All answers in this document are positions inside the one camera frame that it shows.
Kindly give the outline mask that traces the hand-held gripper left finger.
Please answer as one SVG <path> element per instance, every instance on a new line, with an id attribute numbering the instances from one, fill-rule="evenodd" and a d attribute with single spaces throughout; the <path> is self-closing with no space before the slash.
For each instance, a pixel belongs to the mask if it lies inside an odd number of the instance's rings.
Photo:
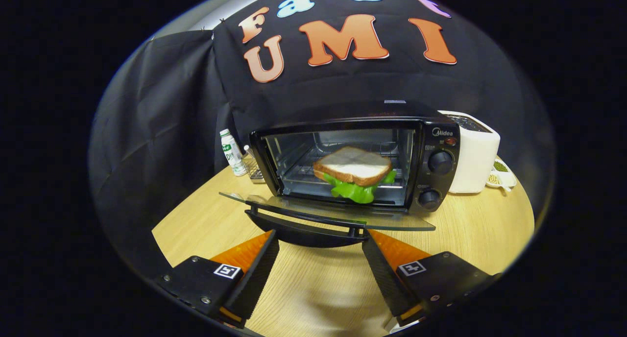
<path id="1" fill-rule="evenodd" d="M 220 323 L 244 328 L 279 252 L 276 231 L 240 243 L 210 259 L 193 255 L 155 277 L 178 301 Z"/>

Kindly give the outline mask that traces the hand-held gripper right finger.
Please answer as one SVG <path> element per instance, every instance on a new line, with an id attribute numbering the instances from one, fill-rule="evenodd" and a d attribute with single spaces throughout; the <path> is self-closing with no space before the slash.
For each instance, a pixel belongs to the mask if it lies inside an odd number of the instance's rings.
<path id="1" fill-rule="evenodd" d="M 466 303 L 502 275 L 488 274 L 450 251 L 429 254 L 376 230 L 365 234 L 363 254 L 401 327 Z"/>

